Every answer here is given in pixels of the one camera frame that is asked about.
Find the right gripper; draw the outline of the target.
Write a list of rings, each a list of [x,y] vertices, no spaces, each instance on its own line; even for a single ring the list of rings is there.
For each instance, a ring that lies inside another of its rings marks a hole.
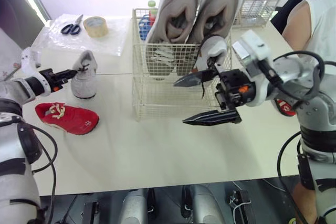
[[[256,96],[255,83],[239,69],[224,71],[219,74],[216,69],[206,69],[187,74],[173,83],[174,87],[194,87],[213,80],[219,76],[215,97],[223,111],[212,110],[203,112],[182,122],[197,126],[214,126],[225,123],[238,124],[241,117],[234,108],[251,102]]]

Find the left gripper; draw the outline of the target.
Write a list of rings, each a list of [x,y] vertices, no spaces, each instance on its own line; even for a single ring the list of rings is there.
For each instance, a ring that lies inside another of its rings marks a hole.
[[[47,80],[51,88],[51,92],[56,92],[63,88],[63,79],[65,78],[64,71],[54,73],[52,68],[48,68],[40,71],[39,73]]]

